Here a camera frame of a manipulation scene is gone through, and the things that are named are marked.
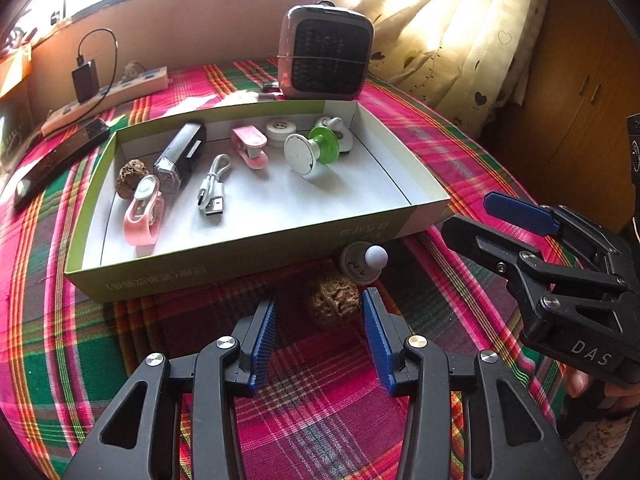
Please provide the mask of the pink clip lens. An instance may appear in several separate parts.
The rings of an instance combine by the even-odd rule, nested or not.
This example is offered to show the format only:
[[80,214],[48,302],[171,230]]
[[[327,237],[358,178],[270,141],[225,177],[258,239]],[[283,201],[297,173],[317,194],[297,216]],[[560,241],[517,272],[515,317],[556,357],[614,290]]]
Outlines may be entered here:
[[160,235],[165,199],[160,179],[148,174],[138,184],[124,218],[126,242],[134,247],[154,245]]

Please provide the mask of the green white suction holder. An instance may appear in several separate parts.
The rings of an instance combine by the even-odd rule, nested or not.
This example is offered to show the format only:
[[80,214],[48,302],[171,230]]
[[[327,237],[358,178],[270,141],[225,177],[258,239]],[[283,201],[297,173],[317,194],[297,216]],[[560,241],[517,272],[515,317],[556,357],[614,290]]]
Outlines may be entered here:
[[302,177],[309,176],[318,164],[331,165],[340,156],[340,144],[335,133],[328,127],[317,126],[309,136],[290,134],[283,147],[288,166]]

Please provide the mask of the carved brown walnut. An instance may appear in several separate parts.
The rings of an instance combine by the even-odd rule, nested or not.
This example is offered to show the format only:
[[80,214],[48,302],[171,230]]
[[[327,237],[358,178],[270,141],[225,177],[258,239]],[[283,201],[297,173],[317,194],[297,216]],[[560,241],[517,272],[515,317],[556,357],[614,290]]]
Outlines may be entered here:
[[140,181],[149,174],[144,162],[140,159],[130,159],[120,168],[115,182],[117,195],[123,200],[131,200]]

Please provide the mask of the black rectangular bike light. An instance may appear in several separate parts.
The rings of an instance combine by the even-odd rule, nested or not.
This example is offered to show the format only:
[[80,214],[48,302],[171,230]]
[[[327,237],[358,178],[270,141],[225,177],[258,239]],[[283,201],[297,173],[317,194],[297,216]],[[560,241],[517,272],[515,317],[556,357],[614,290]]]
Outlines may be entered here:
[[175,134],[153,165],[153,174],[160,181],[160,192],[174,195],[200,159],[207,129],[199,122],[186,122]]

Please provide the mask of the pink white small clip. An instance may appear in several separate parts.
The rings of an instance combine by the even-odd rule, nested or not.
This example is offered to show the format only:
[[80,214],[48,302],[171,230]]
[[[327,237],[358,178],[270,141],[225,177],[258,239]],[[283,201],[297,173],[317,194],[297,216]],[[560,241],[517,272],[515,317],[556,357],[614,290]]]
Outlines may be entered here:
[[255,126],[236,127],[231,130],[231,143],[250,169],[262,170],[267,167],[269,159],[264,152],[267,142],[267,137]]

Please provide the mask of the wooden cabinet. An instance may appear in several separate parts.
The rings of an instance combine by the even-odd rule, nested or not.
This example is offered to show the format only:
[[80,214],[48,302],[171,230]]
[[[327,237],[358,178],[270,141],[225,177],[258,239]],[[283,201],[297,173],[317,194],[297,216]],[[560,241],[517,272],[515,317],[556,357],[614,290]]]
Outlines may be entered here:
[[627,118],[639,109],[639,48],[606,0],[549,0],[524,101],[480,142],[536,202],[618,232],[634,214]]

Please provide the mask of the white knob holder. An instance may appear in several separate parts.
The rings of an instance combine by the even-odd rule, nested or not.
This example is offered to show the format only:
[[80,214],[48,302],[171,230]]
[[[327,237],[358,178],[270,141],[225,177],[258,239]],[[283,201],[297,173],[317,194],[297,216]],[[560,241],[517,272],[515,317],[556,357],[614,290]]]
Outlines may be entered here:
[[341,271],[357,285],[376,281],[388,263],[386,250],[368,242],[353,242],[340,255]]

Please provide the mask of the pink plaid tablecloth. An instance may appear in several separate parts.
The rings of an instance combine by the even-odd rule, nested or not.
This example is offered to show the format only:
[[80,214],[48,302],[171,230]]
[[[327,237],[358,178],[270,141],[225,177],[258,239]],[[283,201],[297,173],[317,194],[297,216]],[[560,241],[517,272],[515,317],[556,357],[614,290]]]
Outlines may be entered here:
[[[1,408],[36,466],[57,479],[108,402],[151,352],[182,356],[228,332],[270,289],[298,285],[304,264],[102,306],[67,281],[70,236],[96,166],[89,155],[22,213],[1,205]],[[518,342],[503,282],[455,257],[437,228],[386,247],[386,306],[442,348],[497,351],[555,418],[559,367]],[[390,479],[407,403],[380,386],[360,325],[320,330],[281,302],[268,382],[236,406],[252,479]]]

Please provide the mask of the cream patterned curtain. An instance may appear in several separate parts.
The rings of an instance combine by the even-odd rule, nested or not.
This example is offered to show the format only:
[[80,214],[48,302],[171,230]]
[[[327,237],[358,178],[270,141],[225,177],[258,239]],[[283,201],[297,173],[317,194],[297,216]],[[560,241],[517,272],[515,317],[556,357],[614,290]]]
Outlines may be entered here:
[[526,84],[548,0],[360,0],[369,72],[476,139]]

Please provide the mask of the green shallow cardboard box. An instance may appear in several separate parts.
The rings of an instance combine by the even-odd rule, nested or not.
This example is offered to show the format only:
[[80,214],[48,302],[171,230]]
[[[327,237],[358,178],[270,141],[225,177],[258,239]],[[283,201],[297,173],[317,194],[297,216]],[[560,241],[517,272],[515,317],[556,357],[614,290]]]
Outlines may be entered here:
[[[342,118],[354,145],[332,165],[296,174],[280,148],[253,170],[232,155],[224,209],[204,214],[198,189],[218,154],[232,154],[236,127],[288,119],[308,131],[323,116]],[[115,190],[130,159],[152,164],[187,122],[206,129],[201,156],[169,195],[160,234],[149,246],[125,238],[126,200]],[[334,254],[366,240],[380,244],[439,221],[448,193],[424,162],[365,107],[348,101],[271,101],[196,110],[117,131],[91,177],[70,240],[66,278],[89,298],[110,302],[230,280]]]

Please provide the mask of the small grey fan heater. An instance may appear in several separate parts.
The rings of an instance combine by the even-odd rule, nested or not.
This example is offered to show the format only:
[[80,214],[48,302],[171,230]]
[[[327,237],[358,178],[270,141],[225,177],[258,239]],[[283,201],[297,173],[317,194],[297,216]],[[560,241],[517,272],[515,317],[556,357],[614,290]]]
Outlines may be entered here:
[[278,52],[278,84],[289,99],[352,100],[367,76],[374,37],[364,15],[326,4],[286,12]]

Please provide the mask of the black smartphone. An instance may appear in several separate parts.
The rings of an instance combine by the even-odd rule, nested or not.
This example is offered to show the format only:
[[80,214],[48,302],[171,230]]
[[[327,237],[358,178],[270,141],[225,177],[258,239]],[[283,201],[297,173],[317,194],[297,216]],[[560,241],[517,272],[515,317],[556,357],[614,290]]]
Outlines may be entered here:
[[110,127],[103,119],[96,118],[58,144],[17,182],[14,209],[24,210],[65,169],[88,155],[109,136]]

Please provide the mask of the white power strip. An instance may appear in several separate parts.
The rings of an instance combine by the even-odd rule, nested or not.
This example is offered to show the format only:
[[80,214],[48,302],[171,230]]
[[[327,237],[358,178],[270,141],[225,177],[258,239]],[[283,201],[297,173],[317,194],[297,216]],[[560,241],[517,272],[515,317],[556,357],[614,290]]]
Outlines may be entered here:
[[147,70],[127,81],[116,81],[103,87],[96,96],[79,103],[73,101],[52,112],[40,128],[43,136],[65,128],[91,114],[100,114],[104,110],[122,103],[148,96],[168,87],[168,69],[166,66]]

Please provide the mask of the orange plastic tray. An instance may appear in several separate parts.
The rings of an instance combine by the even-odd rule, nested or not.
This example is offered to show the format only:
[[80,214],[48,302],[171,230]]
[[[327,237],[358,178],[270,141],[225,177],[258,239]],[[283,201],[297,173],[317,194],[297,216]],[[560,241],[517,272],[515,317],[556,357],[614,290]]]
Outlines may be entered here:
[[32,72],[32,47],[23,44],[0,64],[0,98],[20,84]]

